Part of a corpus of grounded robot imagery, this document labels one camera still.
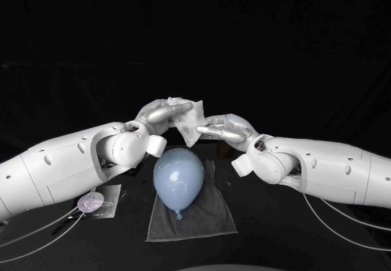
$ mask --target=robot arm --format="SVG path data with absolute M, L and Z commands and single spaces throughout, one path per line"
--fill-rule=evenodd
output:
M 254 171 L 264 182 L 329 201 L 391 208 L 391 159 L 342 143 L 259 134 L 234 114 L 208 121 L 202 139 L 223 139 L 246 152 L 233 162 L 241 177 Z
M 136 120 L 109 123 L 57 137 L 0 164 L 0 221 L 29 209 L 62 202 L 88 192 L 130 168 L 146 153 L 160 157 L 169 117 L 192 104 L 147 104 Z M 114 163 L 103 168 L 100 158 Z

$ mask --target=light blue balloon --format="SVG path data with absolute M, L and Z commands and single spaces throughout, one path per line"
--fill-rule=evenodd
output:
M 182 218 L 204 184 L 204 166 L 192 151 L 173 148 L 159 158 L 153 169 L 153 185 L 165 205 Z

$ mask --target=balloon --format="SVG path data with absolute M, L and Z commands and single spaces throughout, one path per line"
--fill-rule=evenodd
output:
M 192 151 L 173 148 L 163 153 L 153 169 L 153 185 L 169 209 L 181 211 L 192 204 L 204 184 L 204 166 Z

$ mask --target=cable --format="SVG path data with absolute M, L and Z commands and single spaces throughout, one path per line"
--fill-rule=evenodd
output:
M 52 223 L 49 223 L 46 226 L 44 226 L 42 228 L 39 228 L 38 230 L 32 231 L 31 233 L 25 234 L 23 236 L 18 237 L 16 239 L 13 239 L 12 241 L 8 241 L 6 243 L 0 244 L 0 248 L 10 245 L 12 243 L 18 242 L 19 240 L 25 239 L 26 237 L 29 237 L 31 235 L 34 235 L 35 233 L 38 233 L 39 231 L 42 231 L 44 229 L 46 229 L 48 227 L 51 227 L 55 223 L 58 223 L 65 217 L 68 217 L 71 215 L 71 213 L 80 208 L 80 206 L 83 205 L 83 202 L 78 204 L 78 206 L 70 211 L 70 213 L 67 213 L 58 220 L 55 220 Z
M 96 194 L 96 189 L 93 189 L 91 190 L 91 192 L 90 192 L 90 194 L 93 193 L 93 197 L 94 197 L 94 194 Z M 87 208 L 84 209 L 84 213 L 85 213 L 85 211 L 87 211 L 87 209 L 88 209 L 88 207 L 90 207 L 90 204 L 91 204 L 91 201 L 93 200 L 90 200 L 90 203 L 88 203 L 88 206 L 87 206 Z M 80 216 L 80 218 L 78 218 L 78 220 L 75 221 L 75 223 L 72 224 L 72 226 L 70 227 L 70 229 L 45 245 L 45 246 L 42 246 L 39 249 L 36 249 L 35 251 L 32 251 L 32 252 L 29 252 L 28 254 L 25 254 L 25 255 L 22 255 L 22 256 L 19 256 L 19 257 L 16 257 L 16 258 L 12 258 L 12 259 L 9 259 L 9 260 L 5 260 L 5 261 L 0 261 L 0 264 L 3 264 L 3 263 L 6 263 L 6 262 L 9 262 L 9 261 L 15 261 L 15 260 L 18 260 L 18 259 L 21 259 L 21 258 L 23 258 L 23 257 L 26 257 L 26 256 L 29 256 L 31 254 L 34 254 L 34 253 L 36 253 L 38 251 L 41 251 L 44 248 L 46 248 L 68 232 L 70 232 L 70 230 L 74 228 L 74 226 L 75 226 L 75 224 L 80 222 L 80 220 L 81 220 L 81 218 L 83 218 L 83 216 L 84 216 L 84 213 L 81 214 L 81 216 Z
M 351 243 L 354 243 L 354 244 L 357 244 L 358 246 L 361 246 L 361 247 L 365 247 L 365 248 L 368 248 L 368 249 L 371 249 L 371 250 L 380 250 L 380 251 L 391 251 L 391 249 L 390 248 L 381 248 L 381 247 L 370 247 L 370 246 L 367 246 L 367 245 L 364 245 L 364 244 L 360 244 L 360 243 L 357 243 L 355 241 L 352 241 L 352 240 L 349 240 L 345 236 L 342 236 L 329 226 L 328 226 L 328 224 L 324 222 L 324 220 L 322 220 L 322 218 L 318 216 L 318 214 L 316 214 L 316 211 L 313 210 L 313 208 L 312 208 L 312 205 L 311 205 L 311 202 L 308 201 L 308 205 L 311 206 L 311 209 L 312 209 L 312 212 L 313 212 L 313 214 L 316 215 L 316 217 L 318 217 L 318 219 L 319 219 L 319 221 L 324 223 L 324 225 L 326 226 L 326 228 L 341 237 L 341 238 L 344 238 L 348 242 L 351 242 Z
M 355 218 L 352 218 L 351 216 L 348 216 L 329 202 L 326 202 L 326 200 L 325 199 L 321 199 L 329 206 L 331 206 L 331 208 L 334 209 L 334 210 L 337 210 L 348 219 L 352 219 L 355 222 L 358 222 L 358 223 L 361 223 L 362 225 L 365 225 L 365 226 L 370 226 L 370 227 L 373 227 L 373 228 L 377 228 L 377 229 L 381 229 L 381 230 L 388 230 L 388 231 L 391 231 L 391 228 L 386 228 L 386 227 L 380 227 L 380 226 L 377 226 L 377 225 L 373 225 L 373 224 L 368 224 L 368 223 L 365 223 L 365 222 L 362 222 L 362 221 L 360 221 L 360 220 L 357 220 Z

